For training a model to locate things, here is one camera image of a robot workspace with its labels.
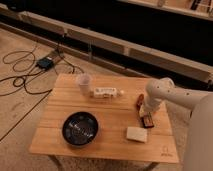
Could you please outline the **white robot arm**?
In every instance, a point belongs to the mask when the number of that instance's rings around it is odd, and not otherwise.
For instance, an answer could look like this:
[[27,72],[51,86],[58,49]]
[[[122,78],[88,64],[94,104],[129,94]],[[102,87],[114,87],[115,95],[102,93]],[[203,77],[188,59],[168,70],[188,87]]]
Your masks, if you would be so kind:
[[182,171],[213,171],[213,92],[178,88],[170,78],[151,79],[140,115],[155,113],[163,101],[191,111]]

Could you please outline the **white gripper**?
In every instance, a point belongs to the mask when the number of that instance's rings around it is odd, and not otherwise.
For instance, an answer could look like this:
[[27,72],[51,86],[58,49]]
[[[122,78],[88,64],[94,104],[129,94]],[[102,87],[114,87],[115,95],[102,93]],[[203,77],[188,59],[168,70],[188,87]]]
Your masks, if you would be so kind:
[[154,119],[156,116],[155,112],[160,108],[161,103],[162,101],[160,99],[146,97],[144,106],[140,106],[139,116],[144,117],[147,114],[146,112],[150,112],[152,119]]

